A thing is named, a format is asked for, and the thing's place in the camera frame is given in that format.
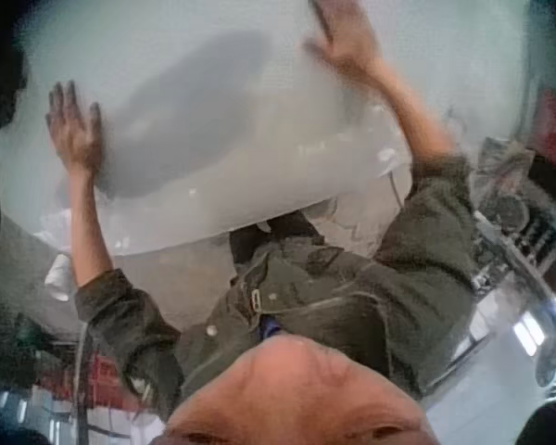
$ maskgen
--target snap button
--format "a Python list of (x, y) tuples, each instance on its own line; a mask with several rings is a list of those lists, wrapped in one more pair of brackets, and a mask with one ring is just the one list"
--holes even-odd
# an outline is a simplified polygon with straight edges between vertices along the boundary
[(251, 309), (253, 309), (253, 312), (261, 311), (261, 294), (259, 289), (253, 289), (251, 292)]
[(214, 324), (209, 324), (208, 326), (206, 326), (206, 333), (210, 337), (215, 337), (219, 333), (219, 330)]

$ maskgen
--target red object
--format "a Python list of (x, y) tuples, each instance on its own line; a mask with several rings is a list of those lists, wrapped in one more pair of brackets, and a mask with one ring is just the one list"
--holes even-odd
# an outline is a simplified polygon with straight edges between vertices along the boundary
[[(95, 354), (91, 360), (87, 406), (111, 407), (136, 413), (139, 400), (120, 382), (115, 364), (110, 359)], [(72, 401), (74, 370), (67, 368), (63, 375), (40, 375), (39, 386), (52, 392), (54, 399)]]
[(530, 145), (556, 166), (556, 91), (550, 88), (539, 92)]

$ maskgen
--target dark green jacket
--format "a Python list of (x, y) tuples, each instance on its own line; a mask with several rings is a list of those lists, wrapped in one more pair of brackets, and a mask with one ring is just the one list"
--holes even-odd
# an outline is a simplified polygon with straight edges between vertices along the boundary
[(449, 364), (473, 311), (466, 174), (463, 159), (415, 171), (374, 259), (303, 237), (262, 246), (206, 322), (183, 333), (120, 270), (79, 290), (79, 315), (126, 384), (137, 393), (144, 384), (153, 389), (163, 419), (259, 344), (261, 314), (419, 398)]

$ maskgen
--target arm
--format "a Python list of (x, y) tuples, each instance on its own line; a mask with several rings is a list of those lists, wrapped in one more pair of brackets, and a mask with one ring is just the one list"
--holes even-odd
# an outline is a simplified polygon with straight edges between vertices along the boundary
[(307, 48), (344, 79), (380, 93), (393, 109), (414, 160), (451, 155), (453, 143), (425, 105), (381, 57), (371, 24), (356, 0), (311, 0), (323, 35)]
[(411, 196), (385, 233), (376, 264), (359, 279), (385, 304), (393, 364), (425, 393), (462, 340), (474, 307), (467, 165), (453, 156), (444, 129), (383, 61), (357, 1), (312, 1), (325, 34), (310, 42), (312, 53), (385, 98), (414, 158)]
[(68, 83), (65, 92), (58, 83), (49, 94), (49, 105), (45, 116), (49, 133), (69, 174), (79, 317), (88, 323), (107, 356), (115, 360), (126, 386), (139, 397), (150, 392), (149, 401), (167, 418), (183, 382), (174, 355), (180, 334), (165, 323), (148, 294), (134, 288), (122, 271), (113, 270), (95, 206), (95, 175), (103, 158), (99, 107), (91, 106), (85, 122), (73, 83)]
[(49, 94), (49, 106), (47, 127), (69, 174), (74, 273), (77, 285), (84, 286), (113, 269), (95, 206), (95, 175), (103, 158), (101, 114), (99, 106), (93, 104), (85, 124), (72, 82), (66, 86), (65, 94), (56, 84)]

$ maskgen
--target cable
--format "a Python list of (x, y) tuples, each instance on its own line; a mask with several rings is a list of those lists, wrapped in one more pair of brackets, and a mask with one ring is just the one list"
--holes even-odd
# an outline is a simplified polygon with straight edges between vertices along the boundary
[(399, 209), (401, 210), (404, 207), (404, 203), (399, 197), (398, 188), (396, 187), (396, 181), (393, 179), (393, 171), (387, 174), (389, 176), (389, 183), (391, 183), (391, 188), (393, 189), (393, 194), (396, 196), (396, 201), (398, 202)]

